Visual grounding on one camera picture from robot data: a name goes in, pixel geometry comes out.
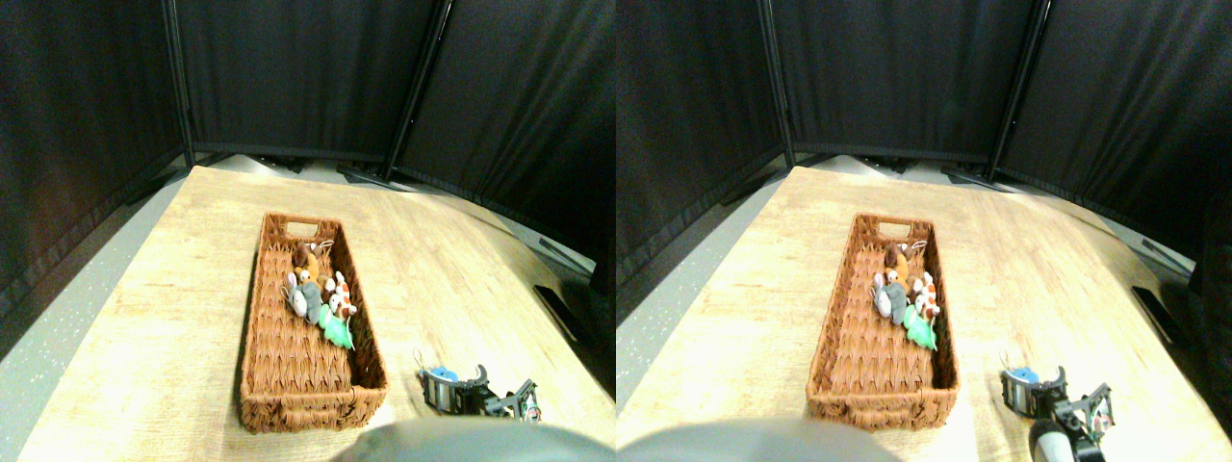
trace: wicker basket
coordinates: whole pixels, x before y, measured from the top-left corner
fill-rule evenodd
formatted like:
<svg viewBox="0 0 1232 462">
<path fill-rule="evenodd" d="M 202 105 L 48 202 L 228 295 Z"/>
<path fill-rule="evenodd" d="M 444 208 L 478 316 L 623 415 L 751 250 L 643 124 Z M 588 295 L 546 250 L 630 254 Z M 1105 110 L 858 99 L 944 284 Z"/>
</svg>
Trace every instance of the wicker basket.
<svg viewBox="0 0 1232 462">
<path fill-rule="evenodd" d="M 287 233 L 287 223 L 315 224 L 313 237 Z M 355 350 L 325 340 L 322 329 L 287 308 L 282 287 L 299 243 L 333 240 L 322 261 L 341 271 L 359 313 L 350 319 Z M 253 432 L 349 429 L 368 423 L 389 384 L 363 303 L 342 223 L 266 213 L 253 274 L 253 298 L 241 366 L 240 420 Z"/>
<path fill-rule="evenodd" d="M 909 225 L 907 237 L 881 233 L 881 223 Z M 912 259 L 912 274 L 933 275 L 936 351 L 907 339 L 907 330 L 882 318 L 872 303 L 872 276 L 885 270 L 890 243 L 926 240 Z M 950 330 L 951 307 L 931 222 L 861 213 L 851 224 L 843 266 L 834 282 L 825 328 L 809 370 L 808 413 L 865 430 L 939 428 L 958 395 L 958 363 Z"/>
</svg>

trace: stuffed toy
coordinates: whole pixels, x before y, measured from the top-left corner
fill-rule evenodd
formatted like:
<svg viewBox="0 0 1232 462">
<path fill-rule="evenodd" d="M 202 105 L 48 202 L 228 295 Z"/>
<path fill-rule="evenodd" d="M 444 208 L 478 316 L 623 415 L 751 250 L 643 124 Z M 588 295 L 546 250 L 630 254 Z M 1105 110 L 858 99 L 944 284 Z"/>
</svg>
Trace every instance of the stuffed toy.
<svg viewBox="0 0 1232 462">
<path fill-rule="evenodd" d="M 907 310 L 907 318 L 903 319 L 903 326 L 907 328 L 907 339 L 914 341 L 915 345 L 926 347 L 929 350 L 936 351 L 936 333 L 933 331 L 933 326 L 920 318 L 915 313 L 915 307 Z"/>
<path fill-rule="evenodd" d="M 320 320 L 317 325 L 320 325 L 325 330 L 325 340 L 344 349 L 355 350 L 355 345 L 351 342 L 351 331 L 346 328 L 346 324 L 330 314 L 329 309 L 322 309 L 320 312 Z"/>
<path fill-rule="evenodd" d="M 304 243 L 296 248 L 296 253 L 291 255 L 291 264 L 294 265 L 296 274 L 302 271 L 308 271 L 308 278 L 314 281 L 318 287 L 325 292 L 334 291 L 334 281 L 329 276 L 324 275 L 323 259 L 325 248 L 333 245 L 333 240 L 326 240 L 317 245 L 317 243 Z"/>
<path fill-rule="evenodd" d="M 334 288 L 334 296 L 329 298 L 329 307 L 333 309 L 334 314 L 338 314 L 339 318 L 346 320 L 346 318 L 350 318 L 360 309 L 351 304 L 351 286 L 346 285 L 346 278 L 342 277 L 342 272 L 335 271 L 334 277 L 338 278 L 338 286 Z"/>
<path fill-rule="evenodd" d="M 298 278 L 296 275 L 288 274 L 287 286 L 282 293 L 287 297 L 287 304 L 296 312 L 296 315 L 308 318 L 309 323 L 317 323 L 324 302 L 320 299 L 320 287 L 309 278 L 308 271 L 301 271 Z"/>
<path fill-rule="evenodd" d="M 915 308 L 920 317 L 931 325 L 933 319 L 941 314 L 941 307 L 936 304 L 936 286 L 933 283 L 933 275 L 924 271 L 924 277 L 917 278 L 912 290 L 915 292 Z"/>
</svg>

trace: light wood tabletop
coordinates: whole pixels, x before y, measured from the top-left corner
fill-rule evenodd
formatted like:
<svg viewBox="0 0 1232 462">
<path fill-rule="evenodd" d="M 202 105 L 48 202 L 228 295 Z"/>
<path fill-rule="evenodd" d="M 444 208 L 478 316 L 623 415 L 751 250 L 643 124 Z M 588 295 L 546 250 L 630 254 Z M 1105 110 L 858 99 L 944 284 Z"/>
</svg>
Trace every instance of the light wood tabletop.
<svg viewBox="0 0 1232 462">
<path fill-rule="evenodd" d="M 276 211 L 342 222 L 389 393 L 365 429 L 249 434 L 239 363 L 259 230 Z M 532 287 L 559 280 L 468 202 L 195 168 L 107 299 L 21 460 L 322 460 L 365 431 L 435 418 L 425 366 L 488 370 L 504 395 L 531 378 L 543 425 L 611 444 L 615 404 Z"/>
<path fill-rule="evenodd" d="M 804 387 L 859 212 L 933 221 L 961 375 L 934 430 L 873 437 L 906 460 L 1030 460 L 1030 420 L 998 373 L 1063 366 L 1071 399 L 1106 382 L 1110 461 L 1232 460 L 1215 416 L 1169 357 L 1130 287 L 1158 280 L 1093 213 L 1029 195 L 796 168 L 650 365 L 617 420 L 617 446 L 686 423 L 804 415 Z"/>
</svg>

